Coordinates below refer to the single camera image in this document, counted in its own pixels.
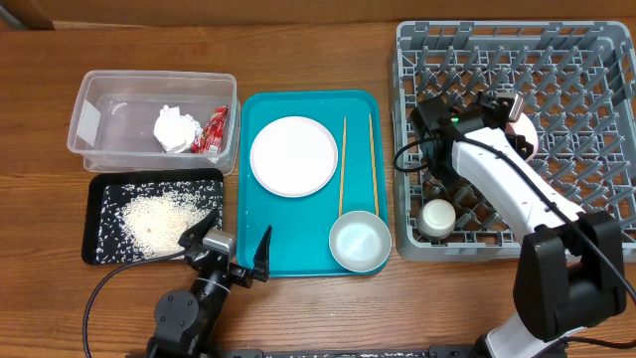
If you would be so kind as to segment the grey-rimmed white bowl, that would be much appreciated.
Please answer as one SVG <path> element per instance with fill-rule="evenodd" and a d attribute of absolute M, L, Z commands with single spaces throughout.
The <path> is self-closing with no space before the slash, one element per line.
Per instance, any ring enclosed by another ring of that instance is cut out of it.
<path fill-rule="evenodd" d="M 329 233 L 329 249 L 344 269 L 367 273 L 381 268 L 392 250 L 388 225 L 377 215 L 352 211 L 336 220 Z"/>

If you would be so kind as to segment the white plastic cup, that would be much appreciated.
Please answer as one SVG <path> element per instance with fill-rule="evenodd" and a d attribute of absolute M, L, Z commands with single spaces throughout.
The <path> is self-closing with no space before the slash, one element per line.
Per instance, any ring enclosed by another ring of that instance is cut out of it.
<path fill-rule="evenodd" d="M 431 241 L 443 240 L 455 227 L 455 209 L 448 201 L 433 199 L 420 209 L 415 222 L 416 228 L 425 238 Z"/>

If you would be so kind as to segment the white round plate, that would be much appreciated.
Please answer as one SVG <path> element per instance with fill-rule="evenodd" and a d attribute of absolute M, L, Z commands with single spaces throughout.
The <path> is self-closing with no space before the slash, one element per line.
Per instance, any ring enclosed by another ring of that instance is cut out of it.
<path fill-rule="evenodd" d="M 249 165 L 268 192 L 285 198 L 309 196 L 329 183 L 338 166 L 339 149 L 331 132 L 304 116 L 281 117 L 253 140 Z"/>

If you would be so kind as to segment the red snack wrapper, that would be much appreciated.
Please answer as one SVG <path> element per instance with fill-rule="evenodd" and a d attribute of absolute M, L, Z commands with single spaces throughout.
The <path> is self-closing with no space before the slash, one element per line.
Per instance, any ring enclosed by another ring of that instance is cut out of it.
<path fill-rule="evenodd" d="M 223 136 L 230 109 L 217 107 L 203 131 L 195 138 L 191 151 L 198 154 L 218 154 L 223 144 Z"/>

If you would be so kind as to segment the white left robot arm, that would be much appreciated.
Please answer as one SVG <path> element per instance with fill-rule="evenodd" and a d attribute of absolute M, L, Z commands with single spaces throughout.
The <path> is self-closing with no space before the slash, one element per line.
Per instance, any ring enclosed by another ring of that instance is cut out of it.
<path fill-rule="evenodd" d="M 216 217 L 209 214 L 179 238 L 186 264 L 198 275 L 190 288 L 171 290 L 158 300 L 147 357 L 217 357 L 210 339 L 231 288 L 250 288 L 269 278 L 272 228 L 265 229 L 253 265 L 246 268 L 234 262 L 235 237 L 213 227 Z"/>

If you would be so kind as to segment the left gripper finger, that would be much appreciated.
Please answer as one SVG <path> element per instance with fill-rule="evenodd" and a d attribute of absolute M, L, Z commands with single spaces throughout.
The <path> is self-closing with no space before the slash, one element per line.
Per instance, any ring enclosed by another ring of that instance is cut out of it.
<path fill-rule="evenodd" d="M 179 238 L 178 244 L 184 249 L 188 249 L 193 243 L 200 244 L 205 234 L 215 227 L 218 217 L 217 211 L 211 211 L 197 224 L 184 231 Z"/>
<path fill-rule="evenodd" d="M 257 247 L 253 257 L 252 277 L 256 280 L 267 282 L 269 278 L 269 246 L 272 227 L 268 226 Z"/>

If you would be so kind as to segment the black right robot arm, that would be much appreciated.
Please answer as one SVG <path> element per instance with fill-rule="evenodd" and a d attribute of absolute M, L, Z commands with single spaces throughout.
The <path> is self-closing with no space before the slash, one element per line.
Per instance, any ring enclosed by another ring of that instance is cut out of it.
<path fill-rule="evenodd" d="M 623 313 L 635 299 L 624 276 L 621 228 L 606 211 L 586 212 L 528 163 L 535 143 L 514 132 L 527 121 L 515 92 L 478 92 L 464 110 L 437 95 L 408 119 L 423 169 L 444 185 L 473 185 L 521 243 L 514 314 L 480 336 L 472 357 L 563 357 L 571 343 L 632 349 L 580 331 Z"/>

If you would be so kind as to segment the pink bowl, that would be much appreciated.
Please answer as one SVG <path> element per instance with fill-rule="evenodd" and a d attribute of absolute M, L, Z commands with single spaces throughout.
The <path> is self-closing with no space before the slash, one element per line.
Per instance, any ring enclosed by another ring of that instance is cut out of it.
<path fill-rule="evenodd" d="M 531 152 L 525 157 L 527 162 L 536 156 L 539 149 L 539 137 L 533 122 L 525 113 L 521 113 L 516 122 L 508 122 L 506 124 L 505 132 L 521 135 L 529 144 L 532 145 Z"/>

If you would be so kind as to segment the white napkin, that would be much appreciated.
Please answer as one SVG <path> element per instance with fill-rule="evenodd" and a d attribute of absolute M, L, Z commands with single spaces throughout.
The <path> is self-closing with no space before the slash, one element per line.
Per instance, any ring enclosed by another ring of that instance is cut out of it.
<path fill-rule="evenodd" d="M 167 153 L 189 151 L 203 128 L 190 114 L 182 114 L 179 106 L 164 105 L 155 120 L 153 135 Z"/>

